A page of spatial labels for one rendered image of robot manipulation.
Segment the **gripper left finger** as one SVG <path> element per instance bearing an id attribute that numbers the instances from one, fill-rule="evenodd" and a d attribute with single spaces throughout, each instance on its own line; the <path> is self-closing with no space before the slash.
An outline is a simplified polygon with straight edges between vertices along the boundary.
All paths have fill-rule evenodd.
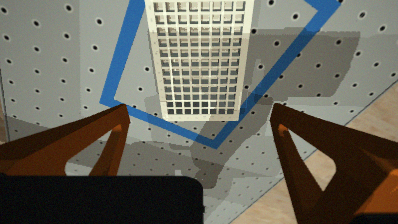
<path id="1" fill-rule="evenodd" d="M 129 124 L 127 106 L 119 104 L 92 116 L 0 144 L 0 173 L 67 176 L 67 161 L 112 130 L 88 176 L 117 176 Z"/>

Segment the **white well plate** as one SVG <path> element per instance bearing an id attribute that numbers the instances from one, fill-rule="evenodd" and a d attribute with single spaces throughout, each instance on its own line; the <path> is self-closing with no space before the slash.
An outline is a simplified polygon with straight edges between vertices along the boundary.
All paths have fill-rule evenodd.
<path id="1" fill-rule="evenodd" d="M 145 0 L 164 120 L 239 120 L 253 5 Z"/>

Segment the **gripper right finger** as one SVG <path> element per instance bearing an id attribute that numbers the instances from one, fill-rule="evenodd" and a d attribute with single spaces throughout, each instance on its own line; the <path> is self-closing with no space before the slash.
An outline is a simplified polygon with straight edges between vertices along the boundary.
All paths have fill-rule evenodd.
<path id="1" fill-rule="evenodd" d="M 398 214 L 398 142 L 274 103 L 270 124 L 297 224 L 349 224 L 364 214 Z M 330 157 L 322 191 L 289 130 Z"/>

